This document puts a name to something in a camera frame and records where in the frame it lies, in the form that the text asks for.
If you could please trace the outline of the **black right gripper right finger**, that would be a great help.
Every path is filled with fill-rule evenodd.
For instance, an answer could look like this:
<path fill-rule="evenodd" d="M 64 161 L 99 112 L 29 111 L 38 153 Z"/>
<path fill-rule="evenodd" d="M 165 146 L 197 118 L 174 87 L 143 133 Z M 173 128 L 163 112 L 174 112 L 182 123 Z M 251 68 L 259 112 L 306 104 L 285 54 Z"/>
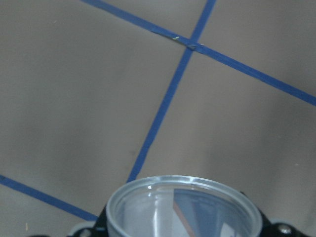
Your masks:
<path fill-rule="evenodd" d="M 259 210 L 262 217 L 262 229 L 259 237 L 308 237 L 307 234 L 283 222 L 272 223 L 267 216 Z"/>

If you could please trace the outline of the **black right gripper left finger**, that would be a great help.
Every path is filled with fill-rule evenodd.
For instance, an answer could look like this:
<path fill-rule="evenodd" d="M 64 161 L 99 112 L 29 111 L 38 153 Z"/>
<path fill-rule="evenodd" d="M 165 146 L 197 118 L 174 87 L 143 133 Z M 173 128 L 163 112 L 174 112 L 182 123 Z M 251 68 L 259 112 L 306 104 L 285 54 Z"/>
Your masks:
<path fill-rule="evenodd" d="M 71 237 L 108 237 L 106 205 L 95 222 L 91 223 L 91 227 L 85 224 L 83 227 L 74 227 Z"/>

